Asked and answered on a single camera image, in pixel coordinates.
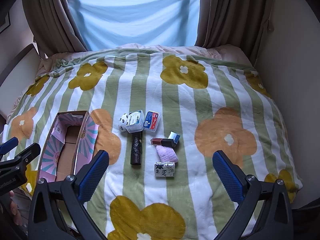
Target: black cylindrical object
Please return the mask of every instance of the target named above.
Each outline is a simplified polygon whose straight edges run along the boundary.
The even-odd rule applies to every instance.
[[[132,133],[132,144],[131,144],[131,165],[141,165],[141,154],[142,154],[142,131]]]

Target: cardboard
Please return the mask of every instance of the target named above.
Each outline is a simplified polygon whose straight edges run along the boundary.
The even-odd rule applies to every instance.
[[[92,159],[99,125],[88,111],[58,113],[44,143],[37,179],[64,180]]]

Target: pink cloth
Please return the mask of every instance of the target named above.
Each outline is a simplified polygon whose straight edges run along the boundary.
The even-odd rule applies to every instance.
[[[162,162],[178,162],[178,156],[172,148],[158,145],[156,149]]]

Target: floral blanket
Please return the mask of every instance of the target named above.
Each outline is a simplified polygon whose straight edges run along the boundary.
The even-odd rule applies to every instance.
[[[156,133],[143,132],[142,164],[133,167],[131,135],[120,133],[118,120],[140,109],[162,112],[162,119]],[[259,180],[283,179],[291,201],[302,187],[281,114],[251,66],[146,49],[57,60],[10,118],[4,139],[16,136],[19,145],[4,159],[33,142],[43,147],[57,112],[70,110],[91,113],[100,125],[94,154],[104,149],[110,156],[107,172],[84,205],[109,240],[214,239],[237,207],[212,167],[216,150]],[[150,139],[167,138],[170,131],[181,135],[175,177],[156,178],[160,159]],[[22,186],[30,195],[38,162],[28,165]]]

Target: light blue cloth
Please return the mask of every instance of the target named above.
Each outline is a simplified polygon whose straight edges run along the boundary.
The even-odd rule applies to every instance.
[[[126,43],[193,46],[200,0],[68,0],[89,50]]]

